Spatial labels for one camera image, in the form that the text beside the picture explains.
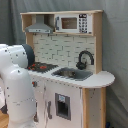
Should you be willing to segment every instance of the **microwave window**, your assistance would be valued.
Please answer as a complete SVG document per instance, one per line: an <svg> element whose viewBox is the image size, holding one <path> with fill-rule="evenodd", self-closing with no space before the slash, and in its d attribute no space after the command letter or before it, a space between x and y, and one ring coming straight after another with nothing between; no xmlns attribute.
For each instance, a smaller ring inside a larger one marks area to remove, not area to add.
<svg viewBox="0 0 128 128"><path fill-rule="evenodd" d="M62 29L77 29L77 18L62 18Z"/></svg>

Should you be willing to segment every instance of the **faucet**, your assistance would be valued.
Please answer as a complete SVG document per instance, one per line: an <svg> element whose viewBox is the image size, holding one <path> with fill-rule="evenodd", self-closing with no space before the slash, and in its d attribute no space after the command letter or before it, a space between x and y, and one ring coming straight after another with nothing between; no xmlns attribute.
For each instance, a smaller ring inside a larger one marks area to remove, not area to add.
<svg viewBox="0 0 128 128"><path fill-rule="evenodd" d="M86 68L86 62L85 63L82 63L81 62L81 57L82 57L82 55L83 54L87 54L89 57L90 57L90 59L91 59L91 65L94 65L94 58L93 58L93 56L92 56L92 54L89 52L89 51L82 51L80 54L79 54L79 58L78 58L78 63L76 64L76 67L78 68L78 69L80 69L80 70L83 70L83 69L85 69Z"/></svg>

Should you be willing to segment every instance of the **toy sink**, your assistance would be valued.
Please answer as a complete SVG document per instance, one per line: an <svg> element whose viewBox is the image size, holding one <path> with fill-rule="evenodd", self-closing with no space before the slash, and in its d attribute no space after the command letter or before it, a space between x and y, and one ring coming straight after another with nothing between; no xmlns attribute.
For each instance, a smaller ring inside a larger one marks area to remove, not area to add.
<svg viewBox="0 0 128 128"><path fill-rule="evenodd" d="M66 79L72 79L77 81L83 81L93 75L90 71L83 71L73 68L61 68L52 73L53 76L62 77Z"/></svg>

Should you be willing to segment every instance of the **backsplash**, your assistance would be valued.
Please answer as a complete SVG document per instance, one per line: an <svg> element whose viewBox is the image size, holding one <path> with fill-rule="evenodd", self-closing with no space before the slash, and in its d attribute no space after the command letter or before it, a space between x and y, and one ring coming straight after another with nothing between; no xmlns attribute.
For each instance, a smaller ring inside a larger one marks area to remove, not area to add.
<svg viewBox="0 0 128 128"><path fill-rule="evenodd" d="M36 62L76 67L79 53L89 51L94 56L95 37L36 34L33 35ZM94 70L88 55L82 56L82 62L87 61L87 70Z"/></svg>

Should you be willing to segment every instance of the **stovetop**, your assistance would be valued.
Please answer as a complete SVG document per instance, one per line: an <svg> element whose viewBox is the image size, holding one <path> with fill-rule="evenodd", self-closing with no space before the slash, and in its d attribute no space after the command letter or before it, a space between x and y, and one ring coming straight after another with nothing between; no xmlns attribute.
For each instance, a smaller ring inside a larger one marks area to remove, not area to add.
<svg viewBox="0 0 128 128"><path fill-rule="evenodd" d="M58 65L35 62L32 66L28 67L28 70L44 73L55 67L58 67Z"/></svg>

